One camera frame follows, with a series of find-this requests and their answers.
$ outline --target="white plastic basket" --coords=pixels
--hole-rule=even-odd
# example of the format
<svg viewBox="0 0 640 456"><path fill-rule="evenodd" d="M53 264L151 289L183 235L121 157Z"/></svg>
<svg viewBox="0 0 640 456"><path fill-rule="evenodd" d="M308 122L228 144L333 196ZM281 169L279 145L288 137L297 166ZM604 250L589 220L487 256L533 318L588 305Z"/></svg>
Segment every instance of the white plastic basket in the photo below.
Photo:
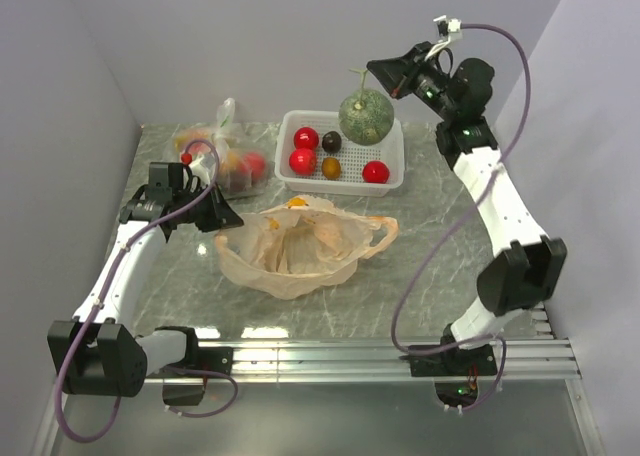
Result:
<svg viewBox="0 0 640 456"><path fill-rule="evenodd" d="M318 132L320 145L316 149L318 164L311 176L300 176L289 167L289 156L295 149L293 136L303 126ZM342 136L342 149L334 154L322 149L322 136L337 131ZM326 157L340 161L342 174L337 180L329 180L322 174L322 161ZM365 183L362 169L369 161L382 161L389 168L386 184ZM305 193L332 193L354 196L384 196L404 181L404 136L400 122L393 122L391 132L372 146L360 146L345 138L338 124L338 113L331 111L290 111L284 116L276 146L276 177L293 191Z"/></svg>

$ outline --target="translucent plastic bag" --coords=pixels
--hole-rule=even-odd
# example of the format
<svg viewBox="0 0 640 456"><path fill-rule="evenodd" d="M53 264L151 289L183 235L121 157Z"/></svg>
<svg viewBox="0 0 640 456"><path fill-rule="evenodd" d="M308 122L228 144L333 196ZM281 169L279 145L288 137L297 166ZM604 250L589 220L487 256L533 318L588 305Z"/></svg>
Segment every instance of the translucent plastic bag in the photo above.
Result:
<svg viewBox="0 0 640 456"><path fill-rule="evenodd" d="M215 236L220 269L235 284L280 299L344 283L360 258L384 251L398 235L393 218L359 216L306 195L240 216L243 227ZM371 246L374 232L383 228L385 236Z"/></svg>
<svg viewBox="0 0 640 456"><path fill-rule="evenodd" d="M233 122L235 100L228 98L218 107L216 124L184 129L171 138L171 159L177 159L187 144L194 139L211 141L220 158L217 183L227 198L253 196L264 192L269 164L267 155L258 149ZM215 160L204 144L194 144L189 149L193 161L189 167L205 184L211 181Z"/></svg>

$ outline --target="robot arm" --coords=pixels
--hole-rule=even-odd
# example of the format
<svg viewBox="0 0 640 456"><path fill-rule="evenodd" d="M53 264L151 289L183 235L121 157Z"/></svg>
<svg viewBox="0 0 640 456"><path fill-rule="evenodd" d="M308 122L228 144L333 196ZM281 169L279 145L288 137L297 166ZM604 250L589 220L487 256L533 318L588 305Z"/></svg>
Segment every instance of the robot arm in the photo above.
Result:
<svg viewBox="0 0 640 456"><path fill-rule="evenodd" d="M195 224L203 232L243 225L217 187L190 210L146 231L128 248L102 304L97 297L117 254L127 247L131 237L150 222L184 207L203 191L201 181L193 176L189 166L151 163L149 183L140 187L120 212L113 251L89 296L76 310L72 321L56 321L49 330L49 348L56 371L60 373L80 326L89 319L95 305L99 305L100 310L66 374L63 386L66 393L135 396L145 376L168 364L195 364L198 340L193 329L157 328L153 334L137 339L129 330L149 271L178 225Z"/></svg>
<svg viewBox="0 0 640 456"><path fill-rule="evenodd" d="M440 35L436 44L416 44L404 56L369 61L367 68L392 98L414 94L442 118L436 127L438 149L474 201L498 171L491 193L478 207L494 259L478 276L478 297L445 329L443 342L451 342L497 334L511 319L549 299L567 250L561 239L550 240L535 222L501 163L498 143L483 116L493 93L494 69L469 58L452 75L442 71L438 57L461 38L463 25L446 16L435 23Z"/></svg>

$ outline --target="marble tabletop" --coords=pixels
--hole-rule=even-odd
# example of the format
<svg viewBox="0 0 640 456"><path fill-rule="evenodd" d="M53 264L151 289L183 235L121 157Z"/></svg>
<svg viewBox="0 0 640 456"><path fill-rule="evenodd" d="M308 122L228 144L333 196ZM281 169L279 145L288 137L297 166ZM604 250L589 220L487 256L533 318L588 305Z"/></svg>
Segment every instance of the marble tabletop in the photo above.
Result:
<svg viewBox="0 0 640 456"><path fill-rule="evenodd" d="M165 160L173 134L192 125L143 128L122 204L147 181L148 165ZM275 150L278 124L244 125L247 135L269 154ZM283 301L234 285L220 272L211 234L180 227L160 253L144 286L134 317L134 334L164 325L198 328L201 337L291 339L370 338L389 335L393 309L419 261L442 233L471 204L462 184L438 153L433 130L403 125L404 184L382 198L318 195L358 214L390 216L400 233L390 248L366 261L346 283ZM231 201L238 213L259 212L296 193L272 177L264 194ZM400 317L403 337L439 337L476 296L476 276L491 260L491 247L479 217L473 218L427 267ZM512 321L505 334L532 337L531 317Z"/></svg>

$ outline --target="bag handle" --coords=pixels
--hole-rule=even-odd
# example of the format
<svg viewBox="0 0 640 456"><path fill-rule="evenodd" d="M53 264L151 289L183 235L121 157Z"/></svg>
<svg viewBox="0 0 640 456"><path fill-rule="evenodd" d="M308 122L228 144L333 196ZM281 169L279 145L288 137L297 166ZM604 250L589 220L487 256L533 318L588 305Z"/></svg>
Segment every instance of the bag handle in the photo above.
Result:
<svg viewBox="0 0 640 456"><path fill-rule="evenodd" d="M393 218L386 218L384 216L365 216L364 220L375 221L376 223L382 223L382 226L387 231L384 238L375 246L369 246L364 254L361 256L363 259L369 259L375 256L381 251L387 249L391 243L398 237L398 221Z"/></svg>

